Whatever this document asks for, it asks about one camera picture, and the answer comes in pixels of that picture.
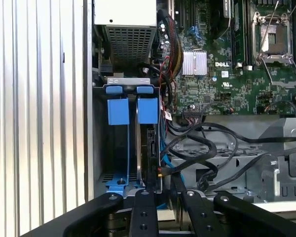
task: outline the cpu socket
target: cpu socket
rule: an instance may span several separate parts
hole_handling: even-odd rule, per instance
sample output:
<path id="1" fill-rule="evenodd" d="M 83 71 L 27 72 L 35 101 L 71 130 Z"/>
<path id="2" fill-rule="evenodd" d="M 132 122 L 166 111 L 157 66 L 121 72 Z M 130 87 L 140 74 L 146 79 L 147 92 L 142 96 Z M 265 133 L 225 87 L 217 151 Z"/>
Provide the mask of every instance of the cpu socket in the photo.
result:
<path id="1" fill-rule="evenodd" d="M 255 62 L 258 66 L 264 66 L 271 85 L 296 86 L 296 81 L 289 83 L 273 81 L 267 67 L 269 64 L 278 62 L 286 67 L 291 65 L 296 73 L 291 49 L 290 21 L 286 13 L 261 16 L 259 12 L 255 12 L 252 21 L 252 47 Z"/>

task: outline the heatsink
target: heatsink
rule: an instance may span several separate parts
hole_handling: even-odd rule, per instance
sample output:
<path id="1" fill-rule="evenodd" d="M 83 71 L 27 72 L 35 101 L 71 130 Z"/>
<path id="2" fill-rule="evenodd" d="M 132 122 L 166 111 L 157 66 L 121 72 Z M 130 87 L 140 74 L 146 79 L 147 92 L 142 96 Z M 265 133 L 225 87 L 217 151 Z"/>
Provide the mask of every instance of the heatsink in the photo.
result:
<path id="1" fill-rule="evenodd" d="M 201 50 L 185 51 L 183 53 L 182 75 L 207 75 L 207 52 Z"/>
<path id="2" fill-rule="evenodd" d="M 94 24 L 103 26 L 111 62 L 131 67 L 149 56 L 157 26 L 156 0 L 94 0 Z"/>

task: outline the blue drive bay latch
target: blue drive bay latch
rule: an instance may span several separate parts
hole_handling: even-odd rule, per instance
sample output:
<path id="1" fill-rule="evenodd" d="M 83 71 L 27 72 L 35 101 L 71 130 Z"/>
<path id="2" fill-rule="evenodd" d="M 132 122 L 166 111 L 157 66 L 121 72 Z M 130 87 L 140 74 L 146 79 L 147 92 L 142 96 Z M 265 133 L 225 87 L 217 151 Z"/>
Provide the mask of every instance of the blue drive bay latch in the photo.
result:
<path id="1" fill-rule="evenodd" d="M 107 192 L 124 194 L 124 188 L 129 185 L 130 170 L 130 106 L 137 104 L 138 124 L 158 124 L 159 96 L 151 85 L 137 86 L 134 90 L 125 91 L 121 85 L 108 85 L 105 87 L 108 104 L 109 125 L 127 126 L 127 166 L 120 165 L 115 168 L 113 179 L 106 183 Z"/>

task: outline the motherboard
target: motherboard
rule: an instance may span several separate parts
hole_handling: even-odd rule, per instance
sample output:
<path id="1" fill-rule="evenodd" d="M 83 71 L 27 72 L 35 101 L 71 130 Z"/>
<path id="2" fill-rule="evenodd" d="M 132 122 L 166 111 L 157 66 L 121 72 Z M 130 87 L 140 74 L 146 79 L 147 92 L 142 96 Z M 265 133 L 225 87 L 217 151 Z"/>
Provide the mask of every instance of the motherboard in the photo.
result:
<path id="1" fill-rule="evenodd" d="M 290 0 L 178 0 L 175 21 L 184 51 L 183 69 L 173 83 L 176 116 L 198 116 L 204 106 L 223 102 L 233 114 L 293 114 L 296 62 Z M 164 56 L 168 40 L 160 25 Z M 208 114 L 226 114 L 213 106 Z"/>

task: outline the silver corrugated panel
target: silver corrugated panel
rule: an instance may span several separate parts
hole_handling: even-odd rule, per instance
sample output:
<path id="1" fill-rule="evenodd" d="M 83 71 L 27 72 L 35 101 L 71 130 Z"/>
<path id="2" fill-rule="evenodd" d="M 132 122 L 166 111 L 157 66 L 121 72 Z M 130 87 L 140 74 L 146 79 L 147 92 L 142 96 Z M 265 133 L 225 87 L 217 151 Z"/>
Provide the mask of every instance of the silver corrugated panel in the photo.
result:
<path id="1" fill-rule="evenodd" d="M 0 237 L 84 203 L 82 0 L 0 0 Z"/>
<path id="2" fill-rule="evenodd" d="M 182 75 L 204 76 L 207 75 L 207 52 L 186 51 L 183 53 Z"/>

